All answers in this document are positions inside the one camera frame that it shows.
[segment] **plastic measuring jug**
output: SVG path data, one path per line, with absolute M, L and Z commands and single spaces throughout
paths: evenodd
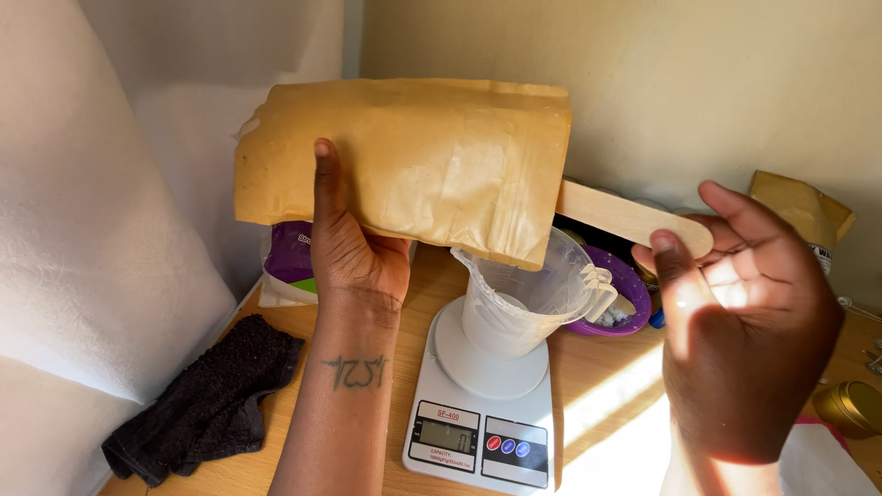
M 469 272 L 463 332 L 477 349 L 503 360 L 523 357 L 563 324 L 595 321 L 617 296 L 610 272 L 554 227 L 536 272 L 459 248 L 451 253 Z

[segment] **hand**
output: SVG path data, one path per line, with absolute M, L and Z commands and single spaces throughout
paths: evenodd
M 693 456 L 776 462 L 839 334 L 842 309 L 796 231 L 717 183 L 699 195 L 720 217 L 688 215 L 714 235 L 693 260 L 673 233 L 634 258 L 658 274 L 667 321 L 663 372 L 672 420 Z
M 399 311 L 410 277 L 410 240 L 364 234 L 346 209 L 337 149 L 329 139 L 319 138 L 315 154 L 311 253 L 319 301 L 379 297 L 384 305 Z

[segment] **wooden craft stick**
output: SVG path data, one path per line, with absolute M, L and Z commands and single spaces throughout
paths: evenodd
M 566 179 L 560 182 L 556 211 L 644 246 L 649 246 L 653 231 L 670 230 L 683 240 L 695 258 L 707 255 L 714 246 L 711 232 L 698 222 Z

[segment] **white kitchen scale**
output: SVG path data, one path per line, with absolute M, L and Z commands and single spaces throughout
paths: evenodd
M 500 360 L 462 330 L 465 297 L 432 320 L 401 459 L 413 472 L 517 495 L 554 492 L 548 345 Z

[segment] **dark towel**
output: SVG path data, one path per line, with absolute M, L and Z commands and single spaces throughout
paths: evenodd
M 168 385 L 156 402 L 101 445 L 120 478 L 137 474 L 156 487 L 169 473 L 189 476 L 200 462 L 259 451 L 258 408 L 294 376 L 302 339 L 253 314 L 233 326 Z

